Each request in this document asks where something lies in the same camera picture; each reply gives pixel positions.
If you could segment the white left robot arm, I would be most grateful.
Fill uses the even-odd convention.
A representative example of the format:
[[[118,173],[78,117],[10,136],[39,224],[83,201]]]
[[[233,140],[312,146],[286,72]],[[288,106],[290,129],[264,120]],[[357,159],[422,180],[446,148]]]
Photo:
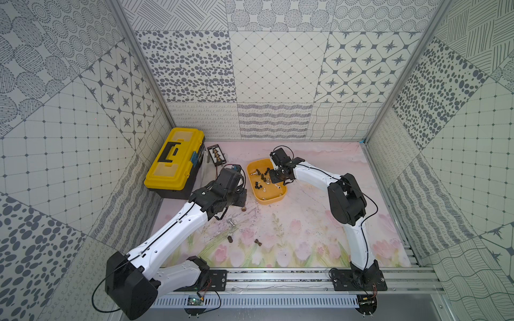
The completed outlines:
[[[241,166],[223,168],[216,180],[194,191],[158,232],[127,254],[117,251],[108,258],[101,284],[129,320],[141,317],[162,295],[186,288],[199,292],[208,287],[210,267],[198,256],[170,268],[162,265],[207,222],[222,220],[230,207],[244,207],[245,184]]]

